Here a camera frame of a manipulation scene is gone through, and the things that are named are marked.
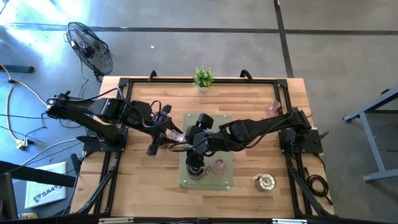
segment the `electric fan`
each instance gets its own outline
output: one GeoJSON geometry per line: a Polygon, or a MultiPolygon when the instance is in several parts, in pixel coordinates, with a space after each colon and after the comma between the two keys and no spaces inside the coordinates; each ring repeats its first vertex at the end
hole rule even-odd
{"type": "Polygon", "coordinates": [[[80,22],[70,22],[66,36],[77,56],[94,71],[99,82],[104,75],[112,72],[113,61],[108,45],[100,40],[90,28],[80,22]]]}

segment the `white pot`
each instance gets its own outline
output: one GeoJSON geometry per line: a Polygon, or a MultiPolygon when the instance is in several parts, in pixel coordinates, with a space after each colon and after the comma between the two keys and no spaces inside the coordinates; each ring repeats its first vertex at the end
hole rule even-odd
{"type": "Polygon", "coordinates": [[[199,91],[208,91],[209,88],[208,88],[208,87],[199,87],[199,86],[198,86],[198,90],[199,90],[199,91]]]}

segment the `wooden table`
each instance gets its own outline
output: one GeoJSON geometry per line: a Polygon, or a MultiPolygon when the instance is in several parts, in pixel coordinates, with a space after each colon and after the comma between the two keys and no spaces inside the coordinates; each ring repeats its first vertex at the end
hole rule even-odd
{"type": "MultiPolygon", "coordinates": [[[[105,77],[101,92],[116,87],[121,77],[105,77]]],[[[311,110],[302,78],[289,78],[292,106],[310,115],[311,110]]],[[[112,98],[116,92],[104,97],[112,98]]],[[[266,118],[266,106],[275,100],[270,84],[216,83],[207,93],[198,92],[191,83],[135,83],[132,99],[145,102],[160,100],[172,105],[171,117],[182,127],[182,117],[189,113],[230,114],[233,119],[266,118]]],[[[129,130],[127,147],[122,154],[113,202],[113,217],[293,217],[292,199],[284,155],[276,133],[271,133],[254,148],[234,153],[234,187],[230,190],[183,190],[178,186],[179,154],[159,149],[156,157],[147,156],[150,136],[129,130]],[[270,173],[276,187],[259,192],[251,179],[256,174],[270,173]]],[[[88,156],[81,167],[71,212],[77,211],[98,185],[103,152],[88,156]]],[[[311,154],[303,155],[310,174],[325,177],[322,163],[311,154]]],[[[303,197],[297,186],[300,208],[303,197]]],[[[317,197],[333,213],[325,198],[317,197]]]]}

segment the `gray floor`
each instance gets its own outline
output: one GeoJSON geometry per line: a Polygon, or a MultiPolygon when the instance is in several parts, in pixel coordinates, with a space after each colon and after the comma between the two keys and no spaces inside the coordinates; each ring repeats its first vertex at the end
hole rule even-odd
{"type": "MultiPolygon", "coordinates": [[[[280,0],[280,6],[286,29],[395,30],[398,24],[398,3],[393,0],[280,0]]],[[[10,0],[0,15],[0,22],[65,25],[70,21],[116,27],[277,28],[272,0],[10,0]]],[[[108,43],[113,55],[112,75],[149,75],[151,70],[163,76],[193,75],[195,67],[204,65],[217,76],[237,76],[243,68],[254,77],[287,76],[278,34],[97,35],[108,43]]],[[[13,73],[16,80],[26,82],[45,99],[66,90],[77,95],[83,83],[80,61],[63,41],[63,32],[0,30],[0,37],[1,63],[36,68],[34,74],[13,73]]],[[[377,171],[376,163],[361,123],[345,124],[341,119],[397,85],[397,41],[396,35],[287,36],[294,76],[305,80],[315,124],[330,132],[323,140],[324,160],[335,212],[341,217],[398,222],[398,178],[372,184],[362,181],[363,174],[377,171]]],[[[90,77],[84,96],[95,95],[100,84],[88,68],[83,68],[85,77],[90,77]]],[[[0,84],[0,105],[5,105],[7,91],[8,84],[0,84]]],[[[20,86],[11,101],[11,114],[40,116],[45,109],[20,86]]],[[[85,132],[83,128],[65,129],[51,119],[45,124],[48,129],[37,131],[33,137],[46,144],[30,146],[26,151],[15,149],[8,131],[0,129],[0,158],[22,163],[46,146],[85,132]]],[[[0,125],[6,126],[5,118],[0,125]]],[[[12,128],[22,133],[40,125],[40,120],[12,118],[12,128]]],[[[80,152],[81,147],[57,154],[56,160],[73,151],[80,152]]],[[[398,153],[382,153],[391,167],[398,167],[398,153]]],[[[48,164],[51,158],[33,166],[48,164]]]]}

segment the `potted plant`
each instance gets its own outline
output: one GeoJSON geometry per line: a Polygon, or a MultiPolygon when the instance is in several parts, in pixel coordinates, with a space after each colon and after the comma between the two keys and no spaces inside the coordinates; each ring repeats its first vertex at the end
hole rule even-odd
{"type": "Polygon", "coordinates": [[[203,66],[201,69],[197,68],[197,75],[193,77],[193,84],[198,87],[199,91],[208,91],[211,83],[213,82],[213,73],[205,70],[203,66]]]}

